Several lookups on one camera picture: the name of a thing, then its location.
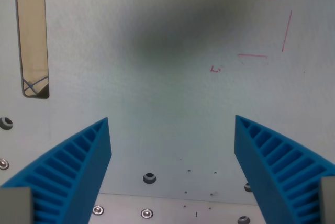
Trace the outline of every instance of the red marker line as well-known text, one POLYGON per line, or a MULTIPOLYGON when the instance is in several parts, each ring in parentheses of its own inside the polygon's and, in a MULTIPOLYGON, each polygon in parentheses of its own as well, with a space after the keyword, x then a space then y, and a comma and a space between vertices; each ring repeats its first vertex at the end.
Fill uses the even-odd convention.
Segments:
POLYGON ((238 54, 239 57, 258 57, 258 58, 266 58, 266 55, 253 55, 253 54, 238 54))
POLYGON ((288 19, 288 23, 287 23, 287 28, 286 28, 286 33, 285 33, 285 38, 284 38, 284 43, 283 43, 283 47, 282 47, 282 52, 284 51, 284 46, 285 46, 285 42, 286 42, 286 37, 287 37, 287 32, 288 32, 288 27, 289 27, 289 22, 291 21, 291 16, 292 16, 292 10, 289 14, 289 19, 288 19))

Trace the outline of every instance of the window cutout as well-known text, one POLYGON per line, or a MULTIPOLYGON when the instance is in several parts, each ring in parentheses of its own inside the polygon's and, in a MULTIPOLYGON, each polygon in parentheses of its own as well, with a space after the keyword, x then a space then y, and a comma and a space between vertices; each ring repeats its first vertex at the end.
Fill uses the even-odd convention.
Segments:
POLYGON ((16 5, 23 95, 49 98, 45 0, 16 0, 16 5))

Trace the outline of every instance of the screw hole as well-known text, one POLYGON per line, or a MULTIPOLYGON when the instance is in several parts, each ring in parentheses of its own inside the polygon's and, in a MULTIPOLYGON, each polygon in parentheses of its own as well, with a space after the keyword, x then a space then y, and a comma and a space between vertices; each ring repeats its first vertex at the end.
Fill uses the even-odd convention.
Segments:
POLYGON ((147 184, 153 184, 156 182, 156 175, 154 175, 153 173, 146 173, 143 176, 143 181, 147 184))
POLYGON ((248 193, 251 193, 251 192, 252 192, 249 183, 246 183, 246 184, 245 184, 245 186, 244 186, 244 190, 246 190, 248 193))
POLYGON ((11 130, 12 127, 13 122, 9 118, 6 117, 0 118, 0 128, 4 130, 11 130))
POLYGON ((247 216, 241 216, 238 220, 237 220, 238 224, 249 224, 250 223, 250 218, 247 216))

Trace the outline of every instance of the gray block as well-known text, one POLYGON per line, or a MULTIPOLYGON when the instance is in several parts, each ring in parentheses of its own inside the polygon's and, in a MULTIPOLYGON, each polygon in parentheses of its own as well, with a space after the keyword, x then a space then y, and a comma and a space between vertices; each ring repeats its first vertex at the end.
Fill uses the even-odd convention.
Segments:
POLYGON ((0 188, 1 224, 33 224, 33 217, 29 187, 0 188))
POLYGON ((320 181, 319 202, 322 224, 335 224, 335 177, 323 177, 320 181))

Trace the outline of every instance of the metal surface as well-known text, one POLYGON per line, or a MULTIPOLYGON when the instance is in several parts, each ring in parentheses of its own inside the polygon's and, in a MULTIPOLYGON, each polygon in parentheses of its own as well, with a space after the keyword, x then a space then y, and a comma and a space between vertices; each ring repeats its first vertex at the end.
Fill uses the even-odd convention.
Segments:
POLYGON ((335 162, 333 0, 46 0, 47 100, 21 93, 15 0, 0 3, 0 112, 15 123, 0 131, 0 184, 105 116, 102 193, 255 204, 236 114, 335 162))
POLYGON ((105 213, 92 215, 90 224, 237 224, 244 215, 251 224, 265 224, 259 208, 252 205, 110 194, 99 194, 96 204, 103 205, 105 213), (150 220, 141 217, 144 208, 153 211, 150 220))
POLYGON ((34 224, 33 205, 30 187, 0 188, 0 223, 34 224))
POLYGON ((102 206, 94 206, 92 213, 94 215, 102 215, 104 213, 104 208, 102 206))
POLYGON ((250 218, 248 216, 241 216, 238 220, 237 220, 238 224, 249 224, 250 223, 250 218))
POLYGON ((150 219, 153 216, 153 211, 151 209, 144 209, 141 212, 141 216, 144 219, 150 219))
POLYGON ((321 178, 319 188, 319 200, 312 207, 320 207, 321 224, 335 224, 335 176, 321 178))
POLYGON ((6 170, 9 168, 9 163, 5 159, 0 159, 0 170, 6 170))

